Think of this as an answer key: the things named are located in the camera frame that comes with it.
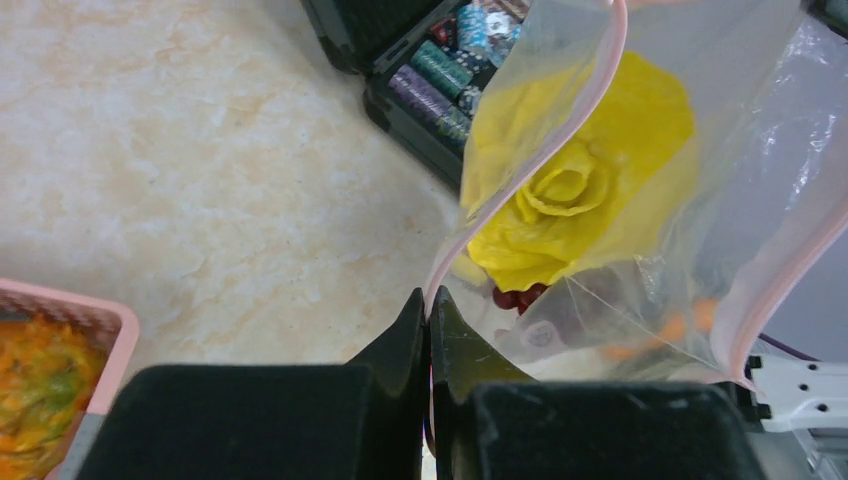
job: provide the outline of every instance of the white bracket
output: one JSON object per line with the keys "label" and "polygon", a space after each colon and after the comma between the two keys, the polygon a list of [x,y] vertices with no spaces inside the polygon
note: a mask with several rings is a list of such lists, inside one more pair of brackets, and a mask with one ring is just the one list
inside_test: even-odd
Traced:
{"label": "white bracket", "polygon": [[756,400],[771,413],[760,420],[765,431],[848,429],[848,365],[756,357],[760,366],[750,370]]}

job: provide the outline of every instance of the pale yellow object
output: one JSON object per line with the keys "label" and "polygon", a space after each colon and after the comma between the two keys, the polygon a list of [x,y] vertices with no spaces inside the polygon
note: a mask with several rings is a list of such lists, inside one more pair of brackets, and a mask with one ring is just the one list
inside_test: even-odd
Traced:
{"label": "pale yellow object", "polygon": [[[563,105],[582,78],[585,72],[564,71],[484,97],[472,128],[464,207],[473,211],[485,201],[516,157],[526,158],[549,124],[562,122]],[[493,114],[495,106],[510,115]],[[645,253],[694,191],[697,169],[691,149],[684,149],[694,132],[682,83],[626,52],[575,137],[468,244],[471,260],[501,290],[523,291],[610,258]],[[639,218],[619,222],[625,209]]]}

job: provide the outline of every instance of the box lid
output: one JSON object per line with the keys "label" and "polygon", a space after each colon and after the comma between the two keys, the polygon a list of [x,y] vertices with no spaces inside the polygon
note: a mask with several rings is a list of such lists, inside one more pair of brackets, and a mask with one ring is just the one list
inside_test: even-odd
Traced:
{"label": "box lid", "polygon": [[462,0],[301,0],[339,70],[379,73]]}

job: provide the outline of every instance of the grape bunch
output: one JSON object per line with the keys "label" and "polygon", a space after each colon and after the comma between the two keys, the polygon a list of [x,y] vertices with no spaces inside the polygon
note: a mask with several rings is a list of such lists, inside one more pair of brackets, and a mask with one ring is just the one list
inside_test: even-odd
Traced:
{"label": "grape bunch", "polygon": [[548,286],[541,283],[533,285],[524,292],[514,290],[502,292],[498,287],[495,287],[492,292],[492,298],[498,308],[503,310],[512,310],[513,308],[517,308],[518,314],[524,315],[524,312],[530,308],[530,305],[533,305],[533,302],[541,297],[547,289]]}

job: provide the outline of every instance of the plastic bag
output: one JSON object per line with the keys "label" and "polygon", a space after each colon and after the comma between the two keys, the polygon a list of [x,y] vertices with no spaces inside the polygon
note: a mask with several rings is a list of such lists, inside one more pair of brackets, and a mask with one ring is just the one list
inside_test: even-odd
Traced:
{"label": "plastic bag", "polygon": [[[848,221],[846,60],[797,1],[639,6],[533,2],[427,291],[450,267],[466,320],[540,379],[744,384]],[[516,320],[493,285],[544,293]]]}

